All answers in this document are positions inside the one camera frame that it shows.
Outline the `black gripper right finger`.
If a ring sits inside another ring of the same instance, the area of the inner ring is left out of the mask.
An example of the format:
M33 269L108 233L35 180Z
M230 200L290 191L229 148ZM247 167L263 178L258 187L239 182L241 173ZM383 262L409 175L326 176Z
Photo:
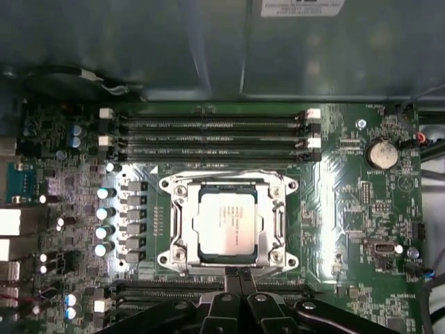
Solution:
M240 268L241 291L262 333L385 333L386 328L317 299L288 307L259 293L248 268Z

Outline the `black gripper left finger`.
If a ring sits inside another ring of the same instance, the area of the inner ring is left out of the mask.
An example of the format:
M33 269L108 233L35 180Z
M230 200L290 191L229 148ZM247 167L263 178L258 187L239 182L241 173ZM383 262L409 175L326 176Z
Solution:
M163 301L104 329L105 333L237 333L240 313L240 267L225 268L223 292L205 295L195 305L187 299Z

